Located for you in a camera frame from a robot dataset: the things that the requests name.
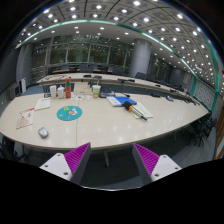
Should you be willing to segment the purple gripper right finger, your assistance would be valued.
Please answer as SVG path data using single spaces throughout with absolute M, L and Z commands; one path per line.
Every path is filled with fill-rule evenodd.
M 181 170 L 168 155 L 158 155 L 141 145 L 134 144 L 132 153 L 144 185 Z

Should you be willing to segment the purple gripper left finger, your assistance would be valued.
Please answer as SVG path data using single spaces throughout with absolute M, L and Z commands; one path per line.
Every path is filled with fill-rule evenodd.
M 56 153 L 41 169 L 79 185 L 90 154 L 91 144 L 86 143 L 65 154 Z

